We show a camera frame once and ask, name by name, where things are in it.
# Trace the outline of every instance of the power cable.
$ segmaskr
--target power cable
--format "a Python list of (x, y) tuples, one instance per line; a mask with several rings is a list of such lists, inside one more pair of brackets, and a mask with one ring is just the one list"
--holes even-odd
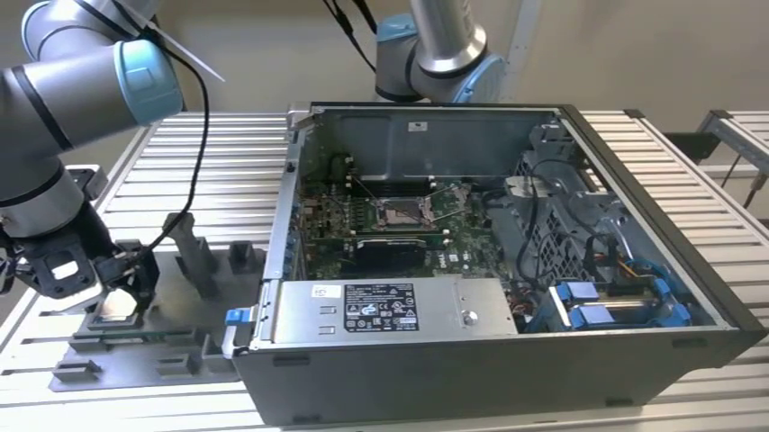
[(731, 162), (731, 166), (729, 167), (729, 170), (726, 171), (726, 176), (723, 177), (723, 181), (721, 182), (721, 188), (723, 188), (723, 186), (726, 186), (726, 182), (729, 181), (729, 178), (731, 177), (731, 173), (734, 172), (734, 168), (737, 167), (737, 164), (739, 163), (741, 159), (742, 159), (742, 156), (737, 155), (737, 157), (734, 158), (734, 162)]
[(181, 219), (187, 216), (187, 214), (189, 213), (189, 209), (192, 207), (192, 202), (195, 201), (195, 192), (197, 190), (197, 181), (199, 181), (199, 174), (200, 174), (200, 167), (203, 166), (203, 157), (205, 155), (205, 147), (208, 145), (208, 135), (209, 135), (209, 129), (211, 129), (211, 99), (209, 99), (209, 95), (208, 95), (208, 87), (205, 86), (205, 80), (203, 79), (203, 76), (200, 75), (200, 73), (197, 72), (197, 70), (195, 69), (195, 67), (183, 59), (180, 58), (172, 51), (169, 51), (163, 44), (159, 43), (159, 40), (161, 39), (160, 34), (157, 34), (156, 31), (152, 31), (149, 29), (143, 29), (139, 24), (136, 23), (136, 21), (133, 20), (133, 18), (131, 17), (131, 14), (128, 13), (128, 11), (125, 10), (125, 8), (123, 7), (123, 5), (116, 2), (115, 0), (112, 1), (115, 8), (117, 9), (117, 12), (121, 14), (123, 18), (127, 20), (127, 22), (131, 24), (131, 26), (133, 27), (133, 29), (137, 31), (139, 33), (139, 37), (145, 38), (148, 41), (151, 41), (155, 46), (160, 49), (160, 51), (175, 61), (179, 62), (179, 64), (181, 66), (184, 66), (185, 69), (189, 70), (189, 72), (192, 73), (192, 75), (195, 76), (195, 79), (197, 80), (197, 84), (200, 86), (200, 93), (203, 96), (203, 132), (200, 135), (200, 145), (197, 148), (197, 157), (195, 160), (195, 167), (192, 168), (192, 177), (189, 179), (189, 191), (187, 194), (187, 201), (184, 204), (184, 207), (181, 208), (181, 210), (179, 211), (179, 213), (173, 216), (173, 218), (171, 219), (171, 221), (168, 223), (165, 223), (161, 233), (160, 235), (155, 238), (155, 240), (141, 249), (141, 251), (139, 252), (137, 256), (135, 257), (135, 261), (140, 261), (141, 258), (151, 253), (151, 251), (163, 243), (163, 241), (167, 239), (168, 235), (171, 234), (171, 231), (176, 228), (176, 226), (179, 225), (179, 223), (181, 222)]
[(344, 36), (347, 36), (347, 39), (350, 40), (350, 43), (352, 44), (355, 51), (358, 51), (360, 58), (363, 59), (363, 61), (368, 65), (368, 67), (371, 68), (371, 71), (374, 73), (376, 73), (376, 68), (374, 67), (374, 64), (368, 61), (368, 57), (367, 57), (366, 53), (363, 52), (363, 49), (360, 48), (360, 44), (358, 43), (358, 39), (355, 38), (355, 29), (352, 28), (352, 24), (350, 23), (350, 18), (347, 18), (347, 14), (344, 13), (342, 8), (336, 4), (336, 0), (331, 0), (331, 1), (334, 2), (334, 7), (331, 7), (328, 0), (323, 0), (323, 4), (326, 5), (326, 9), (328, 9), (328, 13), (331, 14), (331, 16), (334, 17), (334, 20), (339, 24), (339, 27), (342, 28), (342, 31), (344, 32)]
[(368, 29), (371, 29), (371, 32), (374, 34), (376, 34), (376, 32), (378, 32), (376, 18), (374, 18), (374, 14), (371, 13), (371, 9), (368, 9), (368, 5), (366, 3), (366, 0), (352, 0), (352, 3), (355, 4), (355, 6), (358, 6), (358, 10), (360, 11), (360, 14), (363, 15), (363, 19), (366, 20), (366, 24), (368, 24)]

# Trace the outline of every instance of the metal panel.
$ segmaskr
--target metal panel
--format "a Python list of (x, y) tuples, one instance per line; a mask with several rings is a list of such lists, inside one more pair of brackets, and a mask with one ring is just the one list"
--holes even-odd
[[(749, 115), (769, 117), (769, 112)], [(754, 220), (747, 219), (739, 206), (718, 192), (715, 184), (707, 183), (706, 175), (686, 165), (683, 157), (653, 134), (647, 124), (639, 124), (622, 112), (589, 112), (586, 117), (599, 130), (611, 130), (601, 132), (601, 135), (621, 158), (638, 152), (657, 155), (659, 151), (670, 157), (670, 162), (629, 161), (626, 166), (645, 186), (674, 188), (655, 190), (662, 209), (686, 231), (718, 273), (733, 281), (730, 286), (735, 294), (753, 308), (763, 325), (769, 325), (769, 247), (765, 231), (757, 228)], [(188, 181), (200, 123), (199, 114), (183, 114), (163, 122), (159, 134), (151, 139), (147, 139), (147, 131), (139, 134), (111, 174), (111, 189), (101, 199), (101, 214), (116, 236), (127, 238), (140, 233), (152, 237), (159, 232), (160, 215), (177, 210), (184, 204), (183, 195), (159, 194), (161, 189), (156, 189), (156, 186), (165, 188), (164, 191), (184, 191), (184, 187), (177, 186)], [(255, 239), (257, 246), (267, 246), (271, 231), (268, 220), (276, 195), (267, 192), (269, 188), (265, 185), (280, 179), (283, 153), (279, 147), (284, 148), (281, 127), (281, 114), (213, 115), (216, 133), (211, 135), (211, 148), (243, 147), (244, 152), (251, 151), (249, 156), (213, 156), (200, 173), (200, 184), (211, 188), (211, 194), (197, 197), (193, 210), (197, 210), (201, 232), (216, 234), (215, 244), (223, 245), (229, 239)], [(260, 146), (264, 151), (259, 153), (261, 156), (255, 156), (252, 150)], [(169, 147), (184, 150), (175, 153), (167, 151), (165, 154), (160, 152), (161, 156), (157, 156), (159, 153), (144, 153), (149, 149)], [(216, 186), (224, 186), (228, 192), (223, 193)], [(116, 196), (123, 187), (133, 193), (140, 190), (148, 193)], [(702, 198), (659, 195), (681, 195), (682, 191), (691, 191), (681, 188), (691, 187)], [(131, 226), (131, 220), (139, 215), (145, 220)], [(81, 428), (84, 416), (99, 413), (100, 420), (108, 421), (115, 429), (276, 430), (264, 427), (240, 382), (68, 393), (48, 391), (48, 371), (60, 358), (55, 350), (61, 339), (41, 338), (68, 337), (81, 319), (77, 316), (45, 316), (52, 307), (52, 300), (28, 292), (13, 311), (12, 322), (0, 327), (0, 347), (5, 345), (0, 353), (0, 370), (6, 370), (9, 365), (18, 368), (0, 374), (0, 427), (32, 430), (55, 422), (59, 428), (75, 429)], [(336, 430), (766, 430), (766, 376), (769, 340), (765, 339), (729, 366), (685, 375), (653, 403), (641, 408), (371, 425)]]

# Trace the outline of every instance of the green circuit board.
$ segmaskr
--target green circuit board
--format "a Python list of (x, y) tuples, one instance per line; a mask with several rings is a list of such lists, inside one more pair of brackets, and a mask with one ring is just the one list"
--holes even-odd
[[(360, 195), (326, 184), (304, 187), (300, 223), (310, 280), (436, 275), (511, 279), (480, 195), (468, 184), (436, 182), (423, 196)], [(374, 246), (363, 255), (362, 249)], [(391, 252), (402, 249), (418, 262), (387, 265)]]

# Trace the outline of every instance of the metal bracket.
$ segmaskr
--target metal bracket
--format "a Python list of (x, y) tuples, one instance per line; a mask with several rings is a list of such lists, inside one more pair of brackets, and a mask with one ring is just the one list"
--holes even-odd
[[(179, 213), (168, 213), (165, 225), (177, 217)], [(219, 286), (213, 281), (216, 272), (216, 258), (208, 248), (204, 238), (195, 238), (192, 227), (195, 226), (195, 216), (185, 213), (181, 220), (168, 233), (179, 248), (180, 258), (176, 259), (181, 273), (195, 286), (200, 297), (212, 299), (219, 297)]]

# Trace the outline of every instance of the white label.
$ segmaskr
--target white label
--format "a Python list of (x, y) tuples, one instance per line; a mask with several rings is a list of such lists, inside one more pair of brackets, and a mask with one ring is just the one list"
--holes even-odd
[(320, 299), (339, 299), (342, 297), (340, 285), (312, 285), (312, 297)]
[(427, 122), (426, 121), (411, 121), (408, 123), (410, 132), (427, 132)]

